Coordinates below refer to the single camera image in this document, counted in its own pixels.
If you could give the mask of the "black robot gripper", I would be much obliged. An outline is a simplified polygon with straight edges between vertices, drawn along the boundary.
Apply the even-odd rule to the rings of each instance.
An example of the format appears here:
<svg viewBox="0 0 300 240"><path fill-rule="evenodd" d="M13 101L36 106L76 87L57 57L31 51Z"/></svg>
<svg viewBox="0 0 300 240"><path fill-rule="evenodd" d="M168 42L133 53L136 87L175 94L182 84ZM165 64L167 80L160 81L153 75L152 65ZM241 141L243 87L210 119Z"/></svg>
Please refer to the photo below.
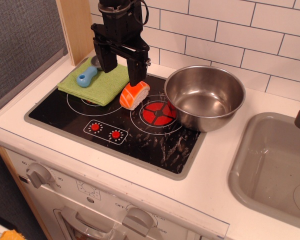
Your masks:
<svg viewBox="0 0 300 240"><path fill-rule="evenodd" d="M99 3L97 7L103 23L92 24L91 30L100 66L109 73L118 66L117 55L126 58L129 83L135 87L147 77L151 65L150 47L141 37L149 12L143 18L140 3Z"/></svg>

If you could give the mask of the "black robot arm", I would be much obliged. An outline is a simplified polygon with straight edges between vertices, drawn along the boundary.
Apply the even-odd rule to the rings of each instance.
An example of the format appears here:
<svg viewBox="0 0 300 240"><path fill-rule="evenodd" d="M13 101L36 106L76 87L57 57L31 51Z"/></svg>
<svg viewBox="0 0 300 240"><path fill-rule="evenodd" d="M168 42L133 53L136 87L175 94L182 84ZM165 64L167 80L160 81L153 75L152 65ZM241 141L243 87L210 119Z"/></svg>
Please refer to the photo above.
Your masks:
<svg viewBox="0 0 300 240"><path fill-rule="evenodd" d="M98 10L103 24L94 23L93 44L100 66L105 73L114 70L117 56L126 59L129 83L132 87L147 77L151 65L149 45L142 39L143 26L149 20L149 10L143 19L144 0L100 0Z"/></svg>

